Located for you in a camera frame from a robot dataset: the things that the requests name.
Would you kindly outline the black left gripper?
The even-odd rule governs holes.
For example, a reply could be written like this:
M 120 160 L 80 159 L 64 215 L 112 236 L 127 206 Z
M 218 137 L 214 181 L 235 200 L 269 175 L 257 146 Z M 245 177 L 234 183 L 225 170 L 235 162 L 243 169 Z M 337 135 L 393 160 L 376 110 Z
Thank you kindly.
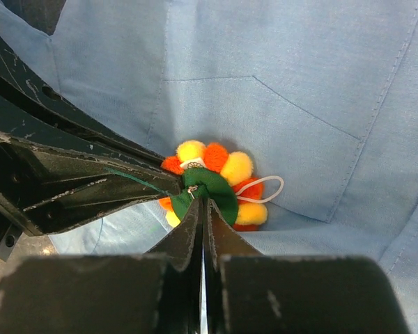
M 23 232 L 67 232 L 181 191 L 180 178 L 157 163 L 75 138 L 35 139 L 0 131 L 0 279 L 31 254 Z

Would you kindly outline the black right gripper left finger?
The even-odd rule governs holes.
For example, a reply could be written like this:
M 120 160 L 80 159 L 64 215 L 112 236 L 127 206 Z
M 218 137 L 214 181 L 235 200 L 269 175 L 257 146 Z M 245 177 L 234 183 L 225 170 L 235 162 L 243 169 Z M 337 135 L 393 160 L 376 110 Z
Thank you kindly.
M 203 202 L 147 253 L 29 257 L 0 282 L 0 333 L 198 333 Z

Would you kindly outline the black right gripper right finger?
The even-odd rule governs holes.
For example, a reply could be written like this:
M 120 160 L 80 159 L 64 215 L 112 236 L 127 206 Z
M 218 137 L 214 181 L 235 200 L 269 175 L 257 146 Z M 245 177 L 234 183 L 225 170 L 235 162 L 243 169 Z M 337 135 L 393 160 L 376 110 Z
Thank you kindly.
M 203 204 L 210 333 L 408 333 L 394 291 L 369 258 L 264 255 L 212 200 Z

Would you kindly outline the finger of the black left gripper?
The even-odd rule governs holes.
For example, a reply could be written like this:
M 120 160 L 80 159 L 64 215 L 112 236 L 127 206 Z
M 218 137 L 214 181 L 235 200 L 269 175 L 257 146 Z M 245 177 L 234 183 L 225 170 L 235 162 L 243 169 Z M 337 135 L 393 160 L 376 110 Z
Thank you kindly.
M 45 83 L 0 36 L 0 138 L 158 167 L 162 157 L 114 133 Z

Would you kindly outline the light blue button shirt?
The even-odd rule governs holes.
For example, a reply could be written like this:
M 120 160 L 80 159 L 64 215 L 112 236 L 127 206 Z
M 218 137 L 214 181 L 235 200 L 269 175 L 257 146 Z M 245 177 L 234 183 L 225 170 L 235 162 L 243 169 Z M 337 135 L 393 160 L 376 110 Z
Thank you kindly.
M 285 185 L 269 255 L 365 255 L 418 333 L 418 1 L 67 1 L 0 36 L 56 92 L 168 156 L 187 140 Z

